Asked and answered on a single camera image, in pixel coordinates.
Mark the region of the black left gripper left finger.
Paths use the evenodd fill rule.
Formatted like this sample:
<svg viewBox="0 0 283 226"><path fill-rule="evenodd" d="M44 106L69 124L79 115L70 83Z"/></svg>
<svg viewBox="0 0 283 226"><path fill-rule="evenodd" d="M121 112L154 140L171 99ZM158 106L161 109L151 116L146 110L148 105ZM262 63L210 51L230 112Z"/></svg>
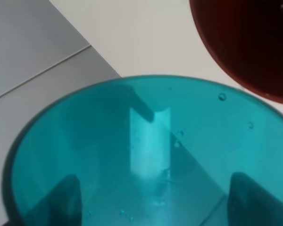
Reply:
<svg viewBox="0 0 283 226"><path fill-rule="evenodd" d="M65 176L24 217L26 226L80 226L82 196L75 175Z"/></svg>

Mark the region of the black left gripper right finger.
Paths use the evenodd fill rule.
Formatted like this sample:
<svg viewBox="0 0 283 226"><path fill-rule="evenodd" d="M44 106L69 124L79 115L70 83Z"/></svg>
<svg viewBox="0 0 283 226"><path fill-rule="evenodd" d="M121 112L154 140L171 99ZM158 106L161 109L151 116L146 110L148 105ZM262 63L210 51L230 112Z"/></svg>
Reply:
<svg viewBox="0 0 283 226"><path fill-rule="evenodd" d="M283 203L242 172L231 176L227 203L230 226L283 226Z"/></svg>

